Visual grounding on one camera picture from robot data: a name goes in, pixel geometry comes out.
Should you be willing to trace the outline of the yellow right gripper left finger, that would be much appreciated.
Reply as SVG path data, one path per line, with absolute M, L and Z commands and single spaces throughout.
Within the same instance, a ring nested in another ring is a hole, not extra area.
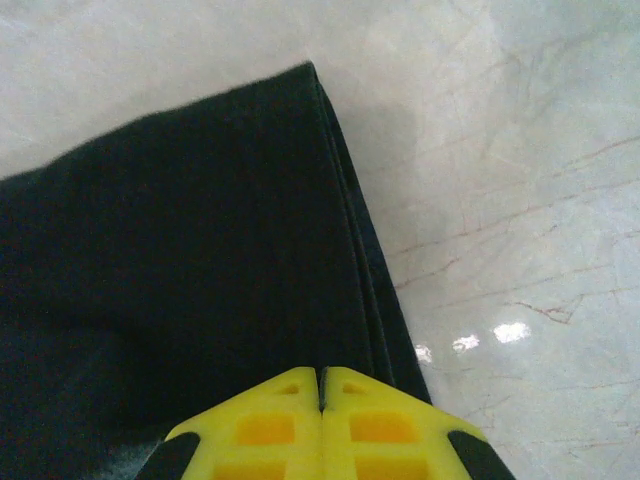
M 134 480 L 321 480 L 314 369 L 293 368 L 178 424 Z

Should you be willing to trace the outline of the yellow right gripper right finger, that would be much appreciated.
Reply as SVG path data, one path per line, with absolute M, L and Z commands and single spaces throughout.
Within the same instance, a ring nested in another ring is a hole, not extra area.
M 476 426 L 346 367 L 320 384 L 324 480 L 516 480 Z

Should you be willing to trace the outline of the black t-shirt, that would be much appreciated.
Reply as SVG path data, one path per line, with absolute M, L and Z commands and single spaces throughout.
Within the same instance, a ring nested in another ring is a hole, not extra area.
M 0 180 L 0 480 L 133 476 L 298 366 L 429 397 L 311 63 Z

